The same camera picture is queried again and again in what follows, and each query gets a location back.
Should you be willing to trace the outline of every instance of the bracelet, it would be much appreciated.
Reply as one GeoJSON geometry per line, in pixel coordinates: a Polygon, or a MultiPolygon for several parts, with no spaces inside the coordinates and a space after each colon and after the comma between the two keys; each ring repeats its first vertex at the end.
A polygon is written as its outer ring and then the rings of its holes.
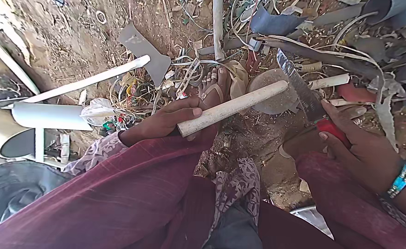
{"type": "Polygon", "coordinates": [[[391,198],[394,199],[395,196],[401,192],[406,187],[406,162],[403,166],[403,169],[401,170],[401,173],[398,175],[398,177],[395,179],[394,183],[392,184],[392,187],[389,188],[387,191],[387,195],[391,198]]]}

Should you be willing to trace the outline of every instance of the maroon cloth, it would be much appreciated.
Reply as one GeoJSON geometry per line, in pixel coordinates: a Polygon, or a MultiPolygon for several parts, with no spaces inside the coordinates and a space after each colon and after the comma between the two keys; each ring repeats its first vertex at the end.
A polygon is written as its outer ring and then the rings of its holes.
{"type": "MultiPolygon", "coordinates": [[[[216,130],[188,142],[139,142],[0,224],[0,249],[201,248],[214,217],[215,185],[192,176],[216,130]]],[[[336,241],[261,202],[258,231],[270,248],[406,248],[406,228],[327,156],[297,161],[336,241]]]]}
{"type": "Polygon", "coordinates": [[[406,227],[337,161],[311,152],[300,156],[296,166],[336,242],[355,249],[406,248],[406,227]]]}
{"type": "Polygon", "coordinates": [[[200,248],[215,186],[193,172],[216,132],[144,140],[108,158],[0,224],[0,249],[200,248]]]}

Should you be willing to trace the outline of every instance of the soil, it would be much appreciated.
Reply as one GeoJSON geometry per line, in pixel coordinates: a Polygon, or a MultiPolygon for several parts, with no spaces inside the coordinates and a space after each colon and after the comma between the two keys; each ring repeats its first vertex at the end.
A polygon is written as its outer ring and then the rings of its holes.
{"type": "MultiPolygon", "coordinates": [[[[168,11],[172,13],[172,28],[168,28],[162,0],[70,0],[65,1],[63,7],[58,7],[53,0],[12,2],[17,14],[24,20],[27,32],[21,35],[29,43],[32,54],[31,67],[23,60],[20,64],[42,92],[126,63],[129,54],[117,38],[130,19],[162,54],[171,51],[177,56],[181,47],[191,48],[192,42],[208,34],[192,21],[184,24],[183,12],[171,11],[178,4],[173,0],[165,0],[168,11]],[[95,17],[96,11],[105,14],[106,24],[99,23],[95,17]]],[[[290,1],[284,1],[283,4],[289,5],[290,1]]],[[[341,4],[337,0],[323,0],[320,12],[338,9],[341,4]]],[[[194,15],[197,15],[194,20],[198,25],[212,28],[210,0],[203,0],[201,6],[196,7],[194,15]]],[[[211,43],[212,37],[209,36],[204,40],[204,47],[211,43]]],[[[8,51],[20,61],[17,49],[10,46],[8,51]]],[[[273,60],[270,58],[274,53],[271,49],[267,58],[262,58],[260,71],[271,68],[273,60]]],[[[317,75],[312,77],[306,80],[317,79],[317,75]]],[[[89,86],[87,99],[106,98],[114,80],[89,86]]],[[[75,105],[79,94],[80,90],[73,91],[47,102],[75,105]]],[[[238,158],[250,156],[261,171],[262,186],[266,187],[262,188],[263,197],[269,195],[275,205],[285,210],[310,205],[313,203],[310,193],[300,191],[301,180],[297,176],[294,161],[284,158],[278,152],[289,129],[300,131],[305,127],[307,125],[302,111],[296,114],[287,111],[279,115],[267,115],[251,109],[244,116],[236,114],[224,121],[222,132],[213,147],[203,152],[196,172],[209,176],[214,176],[220,170],[229,172],[237,167],[238,158]]],[[[80,155],[101,137],[97,130],[63,132],[71,135],[71,150],[80,155]]]]}

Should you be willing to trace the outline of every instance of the red saw handle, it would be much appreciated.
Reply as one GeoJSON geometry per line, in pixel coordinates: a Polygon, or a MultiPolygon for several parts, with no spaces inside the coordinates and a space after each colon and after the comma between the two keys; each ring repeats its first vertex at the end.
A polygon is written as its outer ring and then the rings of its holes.
{"type": "Polygon", "coordinates": [[[349,139],[347,139],[346,134],[342,132],[331,120],[328,118],[323,118],[322,120],[319,120],[315,123],[317,126],[317,129],[320,132],[328,132],[334,136],[336,136],[343,144],[346,146],[346,148],[350,148],[352,144],[349,142],[349,139]]]}

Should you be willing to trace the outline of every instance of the hand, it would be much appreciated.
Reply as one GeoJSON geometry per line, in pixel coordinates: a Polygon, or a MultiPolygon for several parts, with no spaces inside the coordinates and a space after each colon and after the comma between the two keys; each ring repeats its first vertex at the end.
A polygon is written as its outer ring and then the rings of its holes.
{"type": "MultiPolygon", "coordinates": [[[[172,133],[178,123],[201,116],[203,110],[206,110],[206,105],[199,97],[177,100],[161,108],[138,125],[122,132],[119,138],[123,144],[131,146],[145,139],[164,137],[172,133]]],[[[198,133],[186,138],[192,141],[198,133]]]]}
{"type": "Polygon", "coordinates": [[[328,132],[320,133],[320,137],[328,145],[329,156],[346,167],[361,185],[377,194],[386,192],[402,167],[401,157],[389,140],[359,128],[335,106],[325,101],[322,101],[322,105],[352,144],[348,150],[334,135],[328,132]]]}

